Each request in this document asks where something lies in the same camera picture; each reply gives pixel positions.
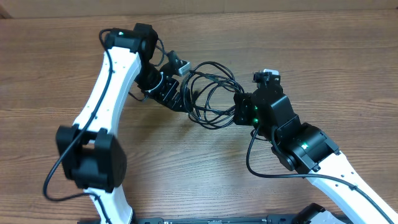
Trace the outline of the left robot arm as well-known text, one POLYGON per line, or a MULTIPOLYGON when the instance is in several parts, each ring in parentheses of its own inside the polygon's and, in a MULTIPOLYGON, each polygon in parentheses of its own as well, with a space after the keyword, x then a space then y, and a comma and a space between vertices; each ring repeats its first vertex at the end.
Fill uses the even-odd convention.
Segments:
POLYGON ((174 51, 164 51, 156 31, 149 24, 137 23, 132 30, 101 30, 99 41, 104 58, 98 79, 86 105, 73 124, 60 126, 55 141, 60 154, 50 170, 43 193, 58 167, 74 181, 83 196, 89 196, 100 215, 98 223, 134 223, 122 182, 127 157, 118 141, 118 126, 126 98, 133 83, 148 98, 178 112, 187 103, 174 76, 186 75, 190 62, 174 51), (155 49, 167 57, 165 65, 150 62, 155 49))

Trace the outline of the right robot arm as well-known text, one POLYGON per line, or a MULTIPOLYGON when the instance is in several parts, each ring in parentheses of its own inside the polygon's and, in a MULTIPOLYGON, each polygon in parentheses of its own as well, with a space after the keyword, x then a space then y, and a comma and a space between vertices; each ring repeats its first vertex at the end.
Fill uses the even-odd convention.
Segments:
POLYGON ((259 85, 254 93, 234 95, 234 122, 254 127, 265 137, 289 174, 261 174, 267 179, 307 179, 353 223, 397 223, 395 212, 360 177, 339 146, 321 129, 301 123, 279 85, 259 85))

